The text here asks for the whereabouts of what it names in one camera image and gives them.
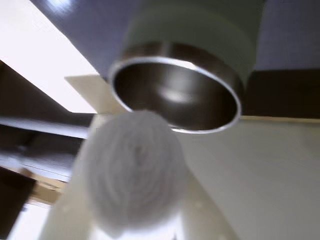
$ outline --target wall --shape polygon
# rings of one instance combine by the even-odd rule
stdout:
[[[242,121],[178,137],[190,169],[240,239],[319,238],[320,125]]]

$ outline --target stainless steel trim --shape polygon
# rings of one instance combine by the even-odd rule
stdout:
[[[145,66],[152,64],[181,67],[186,71],[189,70],[189,72],[187,72],[186,74],[190,74],[190,77],[195,76],[194,73],[199,74],[194,80],[188,79],[188,81],[192,85],[190,86],[190,88],[193,88],[193,85],[197,84],[198,78],[204,78],[206,76],[209,79],[216,82],[211,82],[212,84],[219,83],[218,86],[219,88],[221,88],[219,90],[224,91],[223,89],[226,89],[227,92],[231,94],[231,96],[233,97],[236,106],[234,117],[230,119],[230,121],[212,129],[203,129],[203,127],[201,127],[200,125],[198,126],[198,129],[197,126],[193,126],[192,128],[184,128],[183,123],[178,124],[177,126],[177,124],[173,124],[170,121],[170,119],[167,119],[174,131],[190,134],[214,133],[233,126],[240,118],[242,112],[244,86],[241,79],[238,77],[237,73],[231,67],[224,64],[223,61],[221,61],[220,59],[218,59],[217,57],[208,53],[205,50],[185,44],[168,42],[149,42],[146,44],[130,47],[123,52],[121,58],[111,67],[109,74],[109,82],[112,86],[113,94],[115,95],[116,99],[122,104],[122,106],[126,108],[128,111],[133,111],[133,109],[128,106],[128,102],[123,101],[123,97],[119,96],[119,90],[116,89],[116,82],[119,81],[117,78],[121,73],[123,73],[126,69],[130,67],[134,68],[135,66],[137,66],[139,68],[144,68]],[[180,68],[174,68],[173,71],[177,70],[180,72],[183,71]],[[170,67],[170,69],[165,69],[165,71],[172,72],[172,68]],[[158,113],[161,114],[164,118],[166,118],[164,116],[166,115],[165,112]]]

